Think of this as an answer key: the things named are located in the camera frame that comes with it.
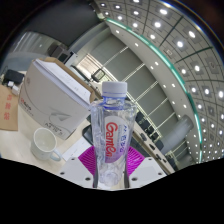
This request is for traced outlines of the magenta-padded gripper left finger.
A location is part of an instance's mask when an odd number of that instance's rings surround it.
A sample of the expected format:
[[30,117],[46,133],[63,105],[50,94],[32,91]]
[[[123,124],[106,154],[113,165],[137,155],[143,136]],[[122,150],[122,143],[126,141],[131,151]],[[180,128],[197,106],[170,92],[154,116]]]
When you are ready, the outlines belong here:
[[91,146],[78,157],[70,157],[59,171],[59,176],[81,187],[92,188],[96,170],[94,147]]

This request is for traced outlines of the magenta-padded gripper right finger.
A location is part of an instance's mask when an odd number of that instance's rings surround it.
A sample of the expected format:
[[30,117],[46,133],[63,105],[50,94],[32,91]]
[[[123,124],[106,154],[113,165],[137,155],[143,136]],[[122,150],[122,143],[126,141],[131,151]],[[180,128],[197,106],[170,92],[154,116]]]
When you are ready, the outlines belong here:
[[130,147],[126,162],[127,186],[140,188],[166,176],[153,157],[144,157]]

